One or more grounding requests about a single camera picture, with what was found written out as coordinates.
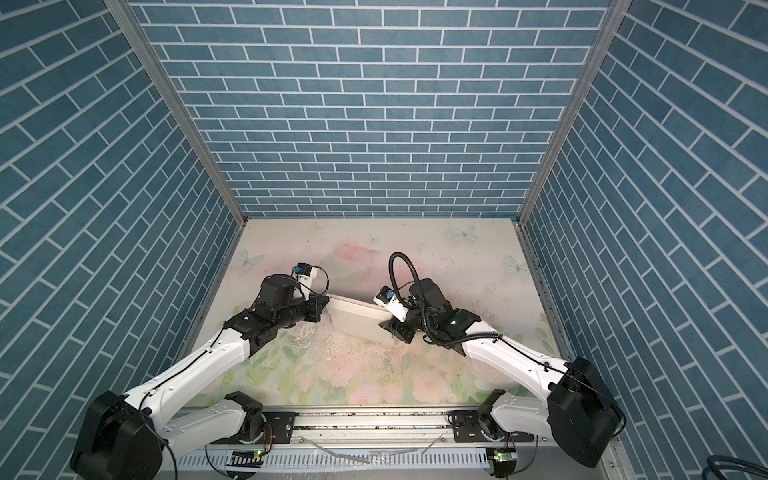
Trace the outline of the white paper box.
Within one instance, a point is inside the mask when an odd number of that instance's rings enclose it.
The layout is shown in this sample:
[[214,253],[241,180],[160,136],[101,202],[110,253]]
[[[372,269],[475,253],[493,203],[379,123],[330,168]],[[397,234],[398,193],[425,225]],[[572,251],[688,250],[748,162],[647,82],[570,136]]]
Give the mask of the white paper box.
[[323,315],[330,320],[336,332],[385,347],[392,347],[395,344],[395,337],[380,326],[382,322],[390,321],[393,316],[388,310],[378,305],[330,295]]

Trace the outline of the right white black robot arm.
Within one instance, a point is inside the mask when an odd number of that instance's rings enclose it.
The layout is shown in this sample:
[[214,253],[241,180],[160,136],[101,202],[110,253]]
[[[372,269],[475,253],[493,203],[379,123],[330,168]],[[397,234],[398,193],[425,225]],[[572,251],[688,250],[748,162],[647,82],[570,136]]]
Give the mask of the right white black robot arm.
[[595,366],[583,357],[566,361],[512,340],[477,314],[451,306],[430,279],[416,282],[408,298],[384,286],[375,303],[391,319],[381,328],[405,343],[418,332],[439,347],[482,362],[529,392],[520,398],[494,390],[476,411],[477,425],[490,440],[514,432],[553,439],[586,467],[595,467],[626,417]]

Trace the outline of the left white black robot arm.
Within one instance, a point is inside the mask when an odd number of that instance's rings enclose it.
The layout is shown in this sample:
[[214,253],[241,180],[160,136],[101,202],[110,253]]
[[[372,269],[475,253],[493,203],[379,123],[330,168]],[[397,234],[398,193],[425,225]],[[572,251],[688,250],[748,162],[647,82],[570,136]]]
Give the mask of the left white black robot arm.
[[197,413],[178,413],[280,330],[319,322],[329,297],[315,281],[326,274],[299,263],[289,274],[265,277],[253,303],[201,347],[139,386],[96,397],[86,410],[70,468],[84,479],[152,479],[164,466],[176,466],[180,457],[221,439],[269,448],[274,429],[263,405],[241,391]]

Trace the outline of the right circuit board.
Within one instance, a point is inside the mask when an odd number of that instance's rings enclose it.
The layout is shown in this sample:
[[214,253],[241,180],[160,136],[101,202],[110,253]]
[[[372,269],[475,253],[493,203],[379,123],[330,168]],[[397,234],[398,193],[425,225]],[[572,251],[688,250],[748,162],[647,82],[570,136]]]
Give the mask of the right circuit board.
[[486,450],[489,468],[493,475],[506,477],[511,475],[518,465],[517,451],[511,447],[489,448]]

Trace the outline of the circuit board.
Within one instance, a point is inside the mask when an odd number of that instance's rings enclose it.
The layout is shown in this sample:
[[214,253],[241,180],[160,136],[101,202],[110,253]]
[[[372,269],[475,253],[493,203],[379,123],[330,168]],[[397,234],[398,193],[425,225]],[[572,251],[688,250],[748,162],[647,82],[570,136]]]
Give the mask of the circuit board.
[[489,448],[486,450],[489,468],[493,475],[506,477],[511,475],[518,465],[517,451],[511,447]]
[[264,464],[263,450],[233,450],[225,467],[227,471],[259,469]]

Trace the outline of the left circuit board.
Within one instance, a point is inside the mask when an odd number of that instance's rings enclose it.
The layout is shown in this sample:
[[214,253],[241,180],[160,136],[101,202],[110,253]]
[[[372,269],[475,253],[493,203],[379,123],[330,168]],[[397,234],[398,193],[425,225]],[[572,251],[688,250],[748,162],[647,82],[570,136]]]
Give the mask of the left circuit board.
[[264,464],[263,450],[233,450],[225,467],[227,471],[259,469]]

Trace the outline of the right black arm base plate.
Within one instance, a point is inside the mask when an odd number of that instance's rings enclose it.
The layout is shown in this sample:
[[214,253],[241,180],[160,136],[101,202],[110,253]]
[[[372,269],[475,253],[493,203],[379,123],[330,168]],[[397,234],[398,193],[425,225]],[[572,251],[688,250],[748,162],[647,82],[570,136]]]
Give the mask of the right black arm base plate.
[[447,421],[456,443],[533,442],[534,436],[525,432],[506,432],[489,415],[476,410],[451,410]]

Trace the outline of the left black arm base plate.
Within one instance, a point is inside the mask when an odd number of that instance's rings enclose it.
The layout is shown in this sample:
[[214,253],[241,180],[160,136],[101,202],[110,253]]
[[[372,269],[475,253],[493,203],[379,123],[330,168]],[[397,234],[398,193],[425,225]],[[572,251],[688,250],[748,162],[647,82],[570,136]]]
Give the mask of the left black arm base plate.
[[230,437],[214,441],[216,445],[288,444],[297,414],[293,411],[267,411],[247,414],[244,424]]

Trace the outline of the aluminium front rail frame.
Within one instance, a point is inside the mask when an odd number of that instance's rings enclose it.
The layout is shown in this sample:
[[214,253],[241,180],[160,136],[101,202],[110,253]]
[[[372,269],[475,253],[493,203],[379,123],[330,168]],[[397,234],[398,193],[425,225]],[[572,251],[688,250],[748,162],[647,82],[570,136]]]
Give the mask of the aluminium front rail frame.
[[[521,441],[512,443],[456,443],[447,421],[447,413],[451,410],[459,409],[477,411],[480,406],[476,408],[464,406],[454,409],[448,407],[349,408],[340,411],[333,411],[329,408],[301,408],[293,410],[297,416],[293,434],[288,444],[274,444],[269,448],[242,444],[224,445],[230,446],[232,451],[263,450],[265,463],[268,460],[276,459],[275,449],[278,446],[312,447],[301,445],[299,443],[300,436],[318,440],[323,444],[349,441],[358,444],[362,443],[364,446],[373,446],[379,443],[415,446],[427,444],[430,439],[444,434],[445,442],[450,446],[459,446],[461,448],[474,447],[478,451],[485,451],[485,453],[489,448],[511,447],[516,449],[516,447],[525,443]],[[625,451],[620,446],[616,437],[617,435],[608,444],[598,464],[595,467],[588,468],[603,467],[607,476],[611,479],[628,479],[631,476],[628,460]],[[534,436],[533,443],[540,444],[547,439],[551,438]],[[442,461],[440,456],[431,452],[427,453],[424,458],[433,464],[439,464]],[[253,469],[232,472],[227,471],[225,465],[222,465],[218,470],[225,475],[235,476],[240,472],[248,473]]]

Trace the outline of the left aluminium corner post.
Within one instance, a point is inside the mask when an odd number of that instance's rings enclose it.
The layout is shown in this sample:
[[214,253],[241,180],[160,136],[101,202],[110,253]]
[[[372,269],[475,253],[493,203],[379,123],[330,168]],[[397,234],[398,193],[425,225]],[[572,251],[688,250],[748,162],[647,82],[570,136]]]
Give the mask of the left aluminium corner post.
[[209,147],[191,118],[180,94],[164,68],[147,34],[139,23],[129,2],[123,0],[105,0],[104,3],[129,45],[135,52],[153,86],[156,88],[161,99],[175,119],[184,138],[188,141],[197,156],[199,163],[208,174],[214,187],[228,207],[236,224],[240,228],[244,227],[247,222],[246,214],[236,200],[232,189],[227,184]]

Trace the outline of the aluminium corner post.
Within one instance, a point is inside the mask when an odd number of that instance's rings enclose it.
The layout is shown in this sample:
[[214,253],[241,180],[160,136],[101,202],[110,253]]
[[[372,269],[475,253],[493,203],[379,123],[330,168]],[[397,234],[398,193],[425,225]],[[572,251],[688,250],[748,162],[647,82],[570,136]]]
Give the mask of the aluminium corner post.
[[247,222],[246,214],[236,200],[232,189],[227,184],[209,147],[191,118],[180,94],[164,68],[147,34],[139,23],[129,2],[123,0],[105,0],[104,3],[129,45],[135,52],[153,86],[156,88],[161,99],[175,119],[184,138],[188,141],[197,156],[199,163],[208,174],[214,187],[228,207],[236,224],[240,228],[244,227]]
[[543,191],[547,178],[557,162],[558,155],[630,5],[630,0],[615,0],[610,3],[606,11],[595,37],[595,43],[585,58],[573,91],[563,109],[557,128],[551,137],[548,148],[542,157],[542,161],[532,179],[529,191],[519,211],[518,225],[521,228],[524,228],[529,223],[533,215],[533,210]]

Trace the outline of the right aluminium corner post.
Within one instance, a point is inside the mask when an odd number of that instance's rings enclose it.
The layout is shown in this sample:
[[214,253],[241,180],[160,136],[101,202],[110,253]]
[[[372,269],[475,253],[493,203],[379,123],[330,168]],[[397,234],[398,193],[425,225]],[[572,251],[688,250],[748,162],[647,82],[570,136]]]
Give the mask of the right aluminium corner post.
[[529,191],[519,211],[518,225],[521,228],[524,228],[529,223],[533,215],[533,210],[543,191],[547,178],[557,162],[558,155],[630,5],[630,0],[615,0],[610,3],[606,11],[595,37],[595,43],[585,58],[573,91],[563,109],[557,128],[551,137],[548,148],[542,157],[542,161],[532,179]]

